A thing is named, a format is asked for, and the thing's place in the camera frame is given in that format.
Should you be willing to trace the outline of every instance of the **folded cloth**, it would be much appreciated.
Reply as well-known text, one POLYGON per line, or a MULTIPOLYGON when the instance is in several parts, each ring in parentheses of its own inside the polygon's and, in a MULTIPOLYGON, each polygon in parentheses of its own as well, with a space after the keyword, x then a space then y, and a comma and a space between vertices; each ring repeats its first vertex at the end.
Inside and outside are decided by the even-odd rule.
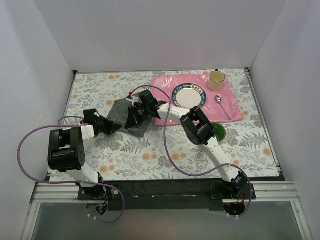
MULTIPOLYGON (((138 97, 139 92, 134 94, 133 96, 138 97)), ((128 120, 128 107, 130 107, 132 103, 127 100, 127 98, 123 98, 114 102, 111 111, 109 112, 108 116, 106 117, 108 120, 113 121, 116 124, 122 125, 118 131, 130 134, 135 137, 142 138, 147 131, 148 126, 151 123, 152 117, 147 117, 143 123, 139 124, 138 126, 131 127, 129 129, 125 129, 125 125, 128 120)))
MULTIPOLYGON (((205 91, 206 102, 201 107, 201 110, 212 123, 230 123, 242 120, 243 116, 238 107, 237 99, 230 89, 228 78, 225 78, 224 86, 219 91, 210 90, 207 85, 208 80, 208 74, 163 75, 155 76, 151 82, 151 85, 162 89, 166 94, 169 95, 169 97, 171 98, 171 102, 173 103, 172 92, 177 86, 181 84, 196 84, 205 91), (221 97, 222 106, 230 116, 231 120, 227 119, 222 107, 218 103, 216 103, 216 95, 219 95, 221 97)), ((167 103, 169 102, 166 95, 164 95, 161 91, 152 88, 151 92, 158 101, 162 100, 167 103)), ((156 126, 163 126, 164 124, 164 119, 155 119, 156 126)), ((180 123, 170 121, 168 121, 167 123, 168 126, 179 124, 180 123)))

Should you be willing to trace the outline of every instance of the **green cup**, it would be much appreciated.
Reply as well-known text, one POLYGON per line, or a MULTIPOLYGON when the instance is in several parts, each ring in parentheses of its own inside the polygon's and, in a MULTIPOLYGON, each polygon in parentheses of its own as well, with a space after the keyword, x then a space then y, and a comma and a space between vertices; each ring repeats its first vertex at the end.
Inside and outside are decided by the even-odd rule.
POLYGON ((222 141, 226 137, 226 130, 224 126, 219 123, 212 122, 214 134, 216 135, 216 139, 218 142, 222 141))

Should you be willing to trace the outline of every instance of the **spoon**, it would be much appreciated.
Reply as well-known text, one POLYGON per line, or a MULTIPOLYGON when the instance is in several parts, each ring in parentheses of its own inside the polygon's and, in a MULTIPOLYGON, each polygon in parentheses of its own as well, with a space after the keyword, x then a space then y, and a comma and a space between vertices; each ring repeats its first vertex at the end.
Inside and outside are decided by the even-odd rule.
POLYGON ((217 104, 220 104, 220 106, 222 107, 222 110, 224 111, 224 113, 225 113, 226 117, 228 118, 228 120, 231 120, 231 117, 229 117, 228 113, 226 112, 226 110, 224 109, 224 107, 221 105, 221 103, 222 103, 221 97, 219 97, 218 95, 215 95, 214 100, 215 100, 215 102, 216 102, 217 104))

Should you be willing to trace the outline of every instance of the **white wall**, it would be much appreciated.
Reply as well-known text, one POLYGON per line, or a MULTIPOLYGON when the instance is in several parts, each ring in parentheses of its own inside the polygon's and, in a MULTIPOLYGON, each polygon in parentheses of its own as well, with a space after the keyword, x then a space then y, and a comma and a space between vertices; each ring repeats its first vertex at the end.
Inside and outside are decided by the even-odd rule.
POLYGON ((286 0, 35 0, 72 70, 244 68, 286 0))
POLYGON ((286 1, 252 66, 281 169, 320 238, 320 2, 286 1))
MULTIPOLYGON (((35 183, 17 163, 17 147, 31 130, 64 113, 72 71, 33 0, 0 0, 0 239, 18 240, 35 183)), ((22 147, 35 177, 48 169, 48 131, 22 147)))

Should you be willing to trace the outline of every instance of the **spoon handle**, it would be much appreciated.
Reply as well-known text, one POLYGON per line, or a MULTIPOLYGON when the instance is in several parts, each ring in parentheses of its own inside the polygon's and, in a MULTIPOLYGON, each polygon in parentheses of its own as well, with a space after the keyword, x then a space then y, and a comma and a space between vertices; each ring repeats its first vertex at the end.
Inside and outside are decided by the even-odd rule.
POLYGON ((220 104, 220 106, 222 107, 222 110, 224 111, 225 115, 226 115, 226 118, 228 120, 231 120, 231 117, 229 117, 228 113, 226 112, 226 110, 224 109, 224 107, 220 104))

